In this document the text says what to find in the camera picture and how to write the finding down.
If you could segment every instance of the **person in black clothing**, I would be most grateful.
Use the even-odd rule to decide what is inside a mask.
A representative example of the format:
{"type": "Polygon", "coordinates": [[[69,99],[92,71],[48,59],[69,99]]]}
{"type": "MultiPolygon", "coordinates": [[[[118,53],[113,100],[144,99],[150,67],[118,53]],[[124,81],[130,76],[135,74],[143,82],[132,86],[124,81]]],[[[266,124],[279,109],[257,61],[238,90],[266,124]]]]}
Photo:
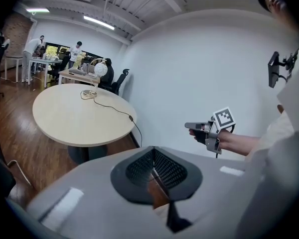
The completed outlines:
{"type": "Polygon", "coordinates": [[[113,78],[114,78],[114,70],[112,67],[112,61],[110,58],[106,58],[106,66],[108,67],[108,71],[106,75],[101,77],[101,85],[107,85],[110,86],[112,84],[113,78]]]}

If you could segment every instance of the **ceiling light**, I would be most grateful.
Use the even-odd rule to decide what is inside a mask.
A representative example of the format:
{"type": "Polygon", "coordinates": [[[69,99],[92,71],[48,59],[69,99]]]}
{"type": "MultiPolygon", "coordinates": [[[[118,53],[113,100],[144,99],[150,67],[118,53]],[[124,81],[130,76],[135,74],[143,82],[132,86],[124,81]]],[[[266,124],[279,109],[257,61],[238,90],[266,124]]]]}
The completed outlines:
{"type": "Polygon", "coordinates": [[[26,9],[28,12],[50,12],[46,8],[33,8],[33,9],[26,9]]]}
{"type": "Polygon", "coordinates": [[[114,29],[115,29],[113,26],[110,26],[110,25],[108,25],[108,24],[106,24],[106,23],[104,23],[104,22],[101,22],[101,21],[99,21],[99,20],[96,20],[96,19],[94,19],[94,18],[90,18],[90,17],[84,16],[84,19],[89,20],[89,21],[92,21],[92,22],[94,22],[94,23],[98,23],[98,24],[100,24],[100,25],[102,25],[102,26],[104,26],[104,27],[107,27],[107,28],[111,29],[111,30],[114,30],[114,29]]]}

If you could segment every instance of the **round table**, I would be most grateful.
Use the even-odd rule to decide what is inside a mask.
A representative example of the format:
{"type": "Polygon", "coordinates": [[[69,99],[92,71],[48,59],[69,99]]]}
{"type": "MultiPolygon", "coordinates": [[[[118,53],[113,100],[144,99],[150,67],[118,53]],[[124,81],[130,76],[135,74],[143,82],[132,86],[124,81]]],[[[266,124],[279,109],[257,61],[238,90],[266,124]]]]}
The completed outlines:
{"type": "Polygon", "coordinates": [[[33,117],[41,131],[56,142],[68,146],[77,163],[106,155],[105,144],[114,142],[131,132],[137,116],[134,108],[121,97],[97,89],[95,101],[81,92],[95,90],[83,84],[61,84],[41,92],[32,107],[33,117]]]}

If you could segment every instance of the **wooden floor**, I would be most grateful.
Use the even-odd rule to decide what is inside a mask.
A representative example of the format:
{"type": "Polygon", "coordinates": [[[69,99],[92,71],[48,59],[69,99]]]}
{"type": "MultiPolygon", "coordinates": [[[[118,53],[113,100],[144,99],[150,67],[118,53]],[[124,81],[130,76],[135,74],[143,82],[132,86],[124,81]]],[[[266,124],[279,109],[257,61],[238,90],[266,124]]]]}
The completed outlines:
{"type": "MultiPolygon", "coordinates": [[[[34,121],[32,105],[37,95],[44,90],[44,73],[37,73],[35,76],[39,79],[34,78],[30,86],[3,79],[0,82],[0,92],[5,95],[4,98],[0,96],[0,144],[3,154],[7,162],[12,159],[19,162],[36,189],[35,192],[26,193],[26,199],[22,200],[24,204],[76,167],[67,153],[67,146],[46,137],[34,121]]],[[[15,81],[15,69],[8,71],[8,78],[15,81]]],[[[127,135],[108,145],[108,155],[134,148],[131,137],[127,135]]],[[[156,207],[168,203],[156,185],[151,185],[150,191],[158,201],[156,207]]]]}

